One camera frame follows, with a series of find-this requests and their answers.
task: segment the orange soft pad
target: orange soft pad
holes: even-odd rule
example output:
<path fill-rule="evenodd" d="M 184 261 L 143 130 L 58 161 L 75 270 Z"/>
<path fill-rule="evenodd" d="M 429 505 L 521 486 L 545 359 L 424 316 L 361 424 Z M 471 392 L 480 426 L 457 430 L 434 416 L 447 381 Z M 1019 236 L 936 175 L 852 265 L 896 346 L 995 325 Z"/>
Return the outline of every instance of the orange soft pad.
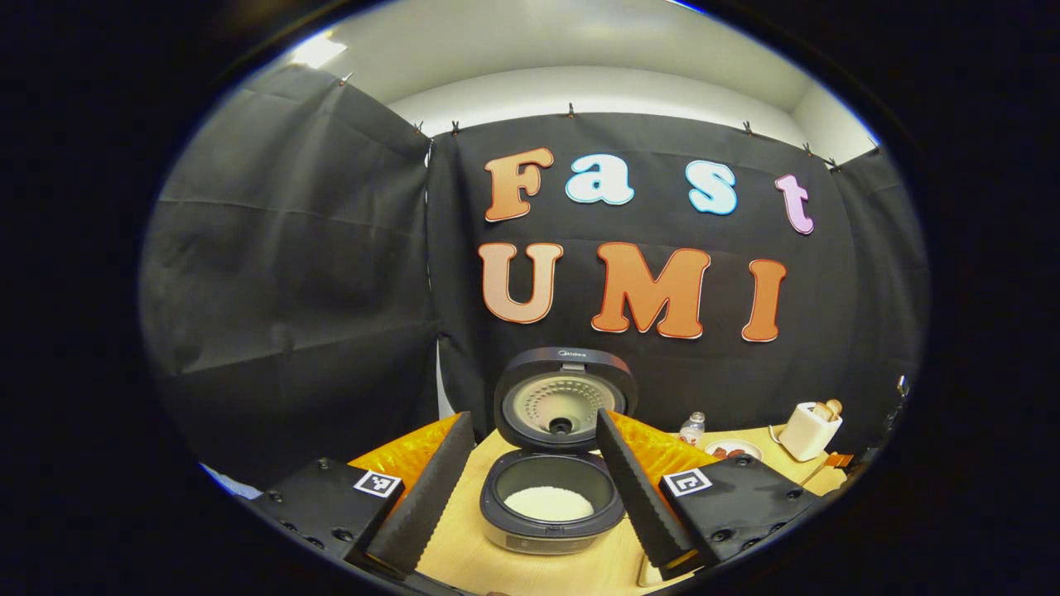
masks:
<path fill-rule="evenodd" d="M 633 456 L 637 458 L 637 463 L 643 469 L 644 475 L 651 480 L 655 491 L 659 493 L 662 503 L 667 503 L 662 491 L 659 490 L 659 480 L 662 479 L 664 475 L 721 461 L 717 457 L 643 422 L 638 422 L 612 410 L 607 410 L 607 415 L 615 422 L 615 426 L 618 427 L 625 444 L 633 452 Z"/>
<path fill-rule="evenodd" d="M 460 415 L 456 414 L 438 422 L 431 422 L 348 463 L 361 470 L 398 476 L 404 480 L 405 492 L 398 497 L 393 508 L 393 511 L 396 511 L 459 417 Z"/>

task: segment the black fabric backdrop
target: black fabric backdrop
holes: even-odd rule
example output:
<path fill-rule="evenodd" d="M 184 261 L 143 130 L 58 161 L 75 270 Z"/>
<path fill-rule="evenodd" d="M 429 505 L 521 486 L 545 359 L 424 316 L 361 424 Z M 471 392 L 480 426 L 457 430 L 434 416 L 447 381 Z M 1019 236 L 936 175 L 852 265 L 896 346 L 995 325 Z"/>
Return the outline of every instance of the black fabric backdrop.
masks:
<path fill-rule="evenodd" d="M 351 458 L 434 420 L 436 339 L 449 402 L 472 413 L 479 438 L 494 427 L 505 364 L 540 346 L 625 360 L 640 386 L 636 417 L 665 430 L 695 409 L 708 430 L 724 430 L 783 423 L 798 402 L 840 399 L 845 422 L 831 446 L 847 452 L 882 438 L 900 405 L 898 376 L 914 379 L 928 273 L 885 156 L 829 172 L 819 157 L 721 125 L 586 113 L 440 135 L 425 166 L 430 140 L 312 69 L 264 74 L 219 105 L 155 209 L 141 322 L 190 446 L 238 480 L 268 486 L 310 458 Z M 485 222 L 485 162 L 541 146 L 555 160 L 525 198 L 530 213 Z M 628 204 L 566 196 L 570 163 L 597 153 L 626 162 Z M 734 212 L 694 210 L 685 168 L 697 159 L 731 169 Z M 809 235 L 792 228 L 775 187 L 787 174 L 808 191 Z M 526 246 L 564 247 L 547 317 L 518 325 L 487 310 L 484 242 L 519 250 L 510 283 L 519 301 L 531 292 Z M 706 251 L 703 336 L 594 330 L 605 242 L 636 244 L 653 276 L 677 248 Z M 767 344 L 740 334 L 755 259 L 788 269 L 779 336 Z"/>
<path fill-rule="evenodd" d="M 477 432 L 493 426 L 488 404 L 505 363 L 529 348 L 562 345 L 625 360 L 640 386 L 636 417 L 660 428 L 676 430 L 697 409 L 706 413 L 708 431 L 778 424 L 798 402 L 835 398 L 845 404 L 845 422 L 832 446 L 860 450 L 882 437 L 899 374 L 913 376 L 926 308 L 916 218 L 884 157 L 863 156 L 830 173 L 819 157 L 734 128 L 613 113 L 498 122 L 440 135 L 435 143 L 427 220 L 442 319 L 442 378 L 453 406 L 475 414 Z M 492 191 L 484 164 L 541 146 L 555 159 L 541 170 L 538 193 L 523 193 L 530 212 L 485 222 Z M 570 163 L 597 153 L 626 162 L 636 194 L 625 205 L 579 204 L 566 196 Z M 691 206 L 685 166 L 696 159 L 723 163 L 736 175 L 738 205 L 728 215 Z M 815 226 L 809 235 L 788 221 L 775 187 L 785 174 L 808 191 L 806 210 Z M 512 323 L 488 311 L 477 255 L 485 242 L 517 247 L 510 280 L 516 301 L 531 293 L 526 246 L 563 246 L 554 301 L 543 320 Z M 707 252 L 703 336 L 687 340 L 662 337 L 654 328 L 644 334 L 633 327 L 622 334 L 591 329 L 605 274 L 597 248 L 605 242 L 636 244 L 653 276 L 677 248 Z M 779 336 L 767 344 L 741 337 L 755 290 L 747 266 L 755 259 L 773 259 L 788 269 Z M 909 270 L 918 277 L 903 277 Z M 625 315 L 632 322 L 629 306 Z"/>
<path fill-rule="evenodd" d="M 437 419 L 429 140 L 302 67 L 219 105 L 153 214 L 141 322 L 193 451 L 266 487 Z"/>

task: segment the letter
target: letter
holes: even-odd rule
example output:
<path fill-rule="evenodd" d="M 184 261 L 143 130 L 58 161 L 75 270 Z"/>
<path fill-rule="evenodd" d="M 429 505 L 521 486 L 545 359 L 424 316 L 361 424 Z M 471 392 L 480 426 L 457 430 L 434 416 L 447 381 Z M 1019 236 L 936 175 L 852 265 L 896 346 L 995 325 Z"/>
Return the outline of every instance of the letter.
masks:
<path fill-rule="evenodd" d="M 795 176 L 791 174 L 777 178 L 775 183 L 777 190 L 784 193 L 784 207 L 788 209 L 788 221 L 791 222 L 795 231 L 800 234 L 812 232 L 813 220 L 806 216 L 806 211 L 803 211 L 802 207 L 802 201 L 810 199 L 806 194 L 806 189 L 800 188 Z"/>
<path fill-rule="evenodd" d="M 640 249 L 624 242 L 601 244 L 597 255 L 607 264 L 603 287 L 603 306 L 593 317 L 593 329 L 622 333 L 630 321 L 622 314 L 629 302 L 637 330 L 646 333 L 666 309 L 666 318 L 657 331 L 664 337 L 695 339 L 703 335 L 700 325 L 700 297 L 703 275 L 710 257 L 702 250 L 678 248 L 670 256 L 658 279 L 652 278 Z"/>
<path fill-rule="evenodd" d="M 530 212 L 530 204 L 519 198 L 519 189 L 533 196 L 541 190 L 541 170 L 552 164 L 552 152 L 545 147 L 500 157 L 487 162 L 493 175 L 493 203 L 485 210 L 487 222 L 502 222 Z M 522 172 L 519 166 L 526 165 Z"/>
<path fill-rule="evenodd" d="M 567 180 L 567 196 L 577 203 L 603 200 L 607 205 L 624 205 L 633 198 L 630 170 L 621 158 L 595 154 L 579 157 L 570 164 L 576 174 Z"/>
<path fill-rule="evenodd" d="M 780 302 L 780 280 L 788 269 L 776 261 L 756 259 L 747 267 L 755 276 L 755 301 L 750 320 L 740 335 L 747 341 L 773 341 L 777 338 L 777 304 Z"/>
<path fill-rule="evenodd" d="M 736 175 L 728 166 L 697 160 L 685 168 L 685 177 L 695 187 L 688 199 L 700 213 L 728 215 L 736 210 Z"/>
<path fill-rule="evenodd" d="M 530 301 L 520 304 L 508 293 L 508 273 L 512 257 L 518 252 L 505 243 L 488 243 L 478 247 L 482 258 L 482 299 L 490 312 L 509 322 L 536 322 L 552 308 L 552 280 L 555 261 L 563 257 L 559 244 L 531 244 L 527 256 L 533 260 L 533 293 Z"/>

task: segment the table surface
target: table surface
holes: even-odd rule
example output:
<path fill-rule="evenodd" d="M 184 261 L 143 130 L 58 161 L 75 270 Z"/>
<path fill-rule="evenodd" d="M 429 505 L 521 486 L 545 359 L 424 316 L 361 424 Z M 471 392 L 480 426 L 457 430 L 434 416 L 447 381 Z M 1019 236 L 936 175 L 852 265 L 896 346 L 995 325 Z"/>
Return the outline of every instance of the table surface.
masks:
<path fill-rule="evenodd" d="M 779 435 L 783 425 L 773 428 Z M 763 462 L 797 484 L 827 457 L 822 452 L 810 461 L 795 461 L 773 441 L 767 427 L 704 433 L 702 444 L 722 439 L 740 439 L 758 446 Z M 495 591 L 510 596 L 644 594 L 687 579 L 684 576 L 650 588 L 637 584 L 644 551 L 629 516 L 591 547 L 573 555 L 524 555 L 490 542 L 482 532 L 487 522 L 479 511 L 479 495 L 493 462 L 515 449 L 494 431 L 472 451 L 418 572 L 476 594 Z M 842 470 L 825 468 L 806 489 L 820 495 L 838 488 L 845 479 Z"/>

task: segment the open lid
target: open lid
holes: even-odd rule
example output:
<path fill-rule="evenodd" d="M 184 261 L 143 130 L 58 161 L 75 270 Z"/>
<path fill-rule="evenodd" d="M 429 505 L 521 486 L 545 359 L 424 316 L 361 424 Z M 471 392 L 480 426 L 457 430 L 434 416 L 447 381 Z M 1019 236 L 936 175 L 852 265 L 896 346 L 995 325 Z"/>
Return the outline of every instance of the open lid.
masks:
<path fill-rule="evenodd" d="M 546 453 L 594 451 L 597 410 L 630 415 L 637 385 L 618 356 L 585 348 L 536 348 L 512 358 L 494 391 L 494 421 L 508 442 Z"/>

